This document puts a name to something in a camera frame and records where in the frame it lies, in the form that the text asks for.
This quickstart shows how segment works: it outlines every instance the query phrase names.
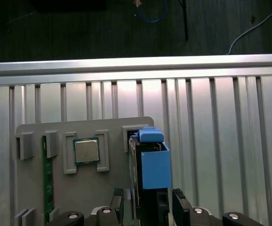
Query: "green circuit board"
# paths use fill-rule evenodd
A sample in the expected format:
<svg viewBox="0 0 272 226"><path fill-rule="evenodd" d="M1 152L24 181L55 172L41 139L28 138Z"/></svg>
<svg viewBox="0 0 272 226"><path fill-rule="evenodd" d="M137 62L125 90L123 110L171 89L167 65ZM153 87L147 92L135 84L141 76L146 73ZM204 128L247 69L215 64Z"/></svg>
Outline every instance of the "green circuit board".
<svg viewBox="0 0 272 226"><path fill-rule="evenodd" d="M54 209L54 196L53 196L52 158L47 158L46 136L42 136L41 138L41 147L43 157L44 218L45 223L48 223L49 214Z"/></svg>

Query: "silver screw head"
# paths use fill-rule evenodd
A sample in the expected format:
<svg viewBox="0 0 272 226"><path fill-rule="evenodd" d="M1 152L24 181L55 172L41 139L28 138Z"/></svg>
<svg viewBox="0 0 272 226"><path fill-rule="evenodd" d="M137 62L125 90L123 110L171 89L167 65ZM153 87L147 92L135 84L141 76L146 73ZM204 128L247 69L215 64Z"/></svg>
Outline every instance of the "silver screw head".
<svg viewBox="0 0 272 226"><path fill-rule="evenodd" d="M78 217L78 215L76 213L73 213L73 214L69 215L70 219L75 219L77 217Z"/></svg>
<svg viewBox="0 0 272 226"><path fill-rule="evenodd" d="M203 210L201 210L201 209L199 209L199 208L195 208L194 211L195 211L196 213L202 213L202 212L203 212Z"/></svg>
<svg viewBox="0 0 272 226"><path fill-rule="evenodd" d="M111 210L109 210L109 209L104 209L103 212L104 212L104 213L110 213Z"/></svg>
<svg viewBox="0 0 272 226"><path fill-rule="evenodd" d="M237 220L239 218L239 216L234 213L229 214L229 217L232 218L233 220Z"/></svg>

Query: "gray plastic holder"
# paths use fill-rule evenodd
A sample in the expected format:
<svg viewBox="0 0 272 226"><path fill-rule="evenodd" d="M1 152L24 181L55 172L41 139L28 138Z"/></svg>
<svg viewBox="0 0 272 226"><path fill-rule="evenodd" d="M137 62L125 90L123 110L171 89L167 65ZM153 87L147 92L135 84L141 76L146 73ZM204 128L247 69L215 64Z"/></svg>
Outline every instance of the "gray plastic holder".
<svg viewBox="0 0 272 226"><path fill-rule="evenodd" d="M153 125L152 118L138 117L18 126L16 137L23 141L23 154L15 158L15 198L20 212L15 226L24 226L31 219L35 226L44 226L43 157L51 158L53 166L55 209L49 219L66 211L79 211L87 217L93 208L110 203L115 187L130 189L128 154L124 151L128 148L128 132ZM42 153L42 136L46 136L47 156ZM100 163L75 166L73 140L92 137L98 138ZM128 199L124 202L124 225L130 225L131 203Z"/></svg>

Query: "blue cable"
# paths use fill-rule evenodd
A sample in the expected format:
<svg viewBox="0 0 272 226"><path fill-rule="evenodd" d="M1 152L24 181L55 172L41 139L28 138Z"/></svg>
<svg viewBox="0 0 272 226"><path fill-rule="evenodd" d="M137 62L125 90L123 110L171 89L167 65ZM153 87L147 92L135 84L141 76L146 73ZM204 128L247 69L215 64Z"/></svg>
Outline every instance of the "blue cable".
<svg viewBox="0 0 272 226"><path fill-rule="evenodd" d="M167 0L163 0L164 1L164 6L165 6L165 10L164 10L164 13L162 14L162 16L160 16L157 20L149 20L147 18L145 18L145 16L143 15L143 13L141 12L141 10L139 9L139 7L136 7L136 10L137 10L137 13L138 15L146 22L149 22L149 23L156 23L156 22L159 22L160 20L162 20L166 14L168 13L168 2Z"/></svg>

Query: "corrugated metal wall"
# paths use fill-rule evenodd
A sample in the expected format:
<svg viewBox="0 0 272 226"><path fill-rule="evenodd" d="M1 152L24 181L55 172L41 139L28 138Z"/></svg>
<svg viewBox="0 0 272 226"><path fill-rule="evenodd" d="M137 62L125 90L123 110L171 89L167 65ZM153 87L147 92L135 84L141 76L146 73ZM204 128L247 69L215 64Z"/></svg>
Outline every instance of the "corrugated metal wall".
<svg viewBox="0 0 272 226"><path fill-rule="evenodd" d="M135 116L164 132L173 187L194 206L272 226L272 76L0 87L0 226L18 211L9 151L18 125Z"/></svg>

